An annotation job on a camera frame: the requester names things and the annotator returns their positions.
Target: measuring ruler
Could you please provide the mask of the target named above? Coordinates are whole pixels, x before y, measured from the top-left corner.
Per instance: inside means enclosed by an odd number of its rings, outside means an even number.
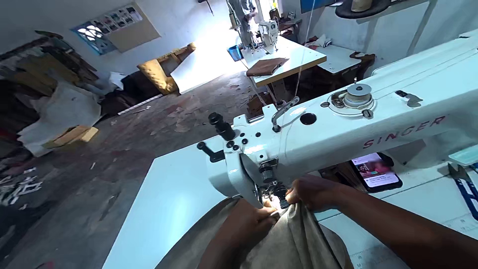
[[[442,225],[465,235],[469,235],[470,232],[478,229],[478,222],[471,213],[447,220]],[[409,269],[393,251],[384,245],[371,247],[350,255],[350,260],[355,269]]]

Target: blue container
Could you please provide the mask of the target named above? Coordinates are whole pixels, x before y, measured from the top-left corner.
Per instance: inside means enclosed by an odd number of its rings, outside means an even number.
[[[229,55],[231,55],[232,59],[237,62],[241,59],[243,59],[244,57],[242,56],[242,53],[240,52],[240,49],[237,45],[235,46],[232,46],[230,48],[228,48],[228,52],[229,52]]]

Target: singer logo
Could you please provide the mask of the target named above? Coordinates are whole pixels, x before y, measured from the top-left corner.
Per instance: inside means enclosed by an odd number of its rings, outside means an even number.
[[[365,142],[363,144],[363,148],[368,148],[368,147],[371,147],[373,146],[375,143],[378,145],[380,143],[383,143],[383,142],[387,142],[389,140],[393,140],[399,136],[406,136],[406,135],[409,135],[411,133],[414,133],[414,132],[419,132],[425,128],[430,128],[434,125],[438,125],[440,124],[440,122],[442,120],[445,119],[445,116],[441,116],[441,117],[438,117],[436,119],[434,119],[433,121],[426,121],[424,123],[420,123],[420,124],[416,124],[416,125],[413,125],[413,126],[410,126],[402,131],[398,131],[398,132],[395,132],[395,133],[390,133],[388,136],[381,136],[379,137],[377,140],[375,139],[371,139],[367,142]]]

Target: window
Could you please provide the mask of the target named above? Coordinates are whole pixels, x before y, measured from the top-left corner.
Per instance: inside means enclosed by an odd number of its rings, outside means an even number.
[[[92,47],[99,55],[106,54],[110,51],[116,50],[116,47],[111,43],[105,34],[109,33],[106,28],[103,31],[100,28],[93,25],[91,22],[86,22],[71,29],[77,35],[79,35],[90,47]]]

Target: poster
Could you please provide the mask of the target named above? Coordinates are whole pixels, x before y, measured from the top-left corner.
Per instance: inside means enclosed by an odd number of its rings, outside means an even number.
[[[91,24],[98,27],[98,29],[103,33],[103,34],[109,34],[110,30],[107,26],[105,26],[99,19],[94,19],[91,20]]]
[[[134,7],[127,6],[126,11],[131,15],[131,17],[133,18],[135,22],[140,22],[143,20],[139,12],[137,12],[136,9],[134,9]]]
[[[123,28],[126,26],[126,23],[123,21],[122,18],[120,18],[117,11],[110,12],[109,16],[114,20],[116,25],[119,26],[120,28]]]
[[[107,12],[90,22],[98,27],[103,34],[109,34],[142,20],[140,13],[133,6],[128,5]]]
[[[123,19],[126,24],[133,24],[134,20],[131,18],[131,15],[126,11],[126,9],[118,10],[119,16]]]
[[[100,21],[106,25],[110,31],[114,32],[116,30],[118,30],[118,26],[115,24],[115,22],[113,21],[113,19],[107,15],[103,15],[101,18],[100,18]]]

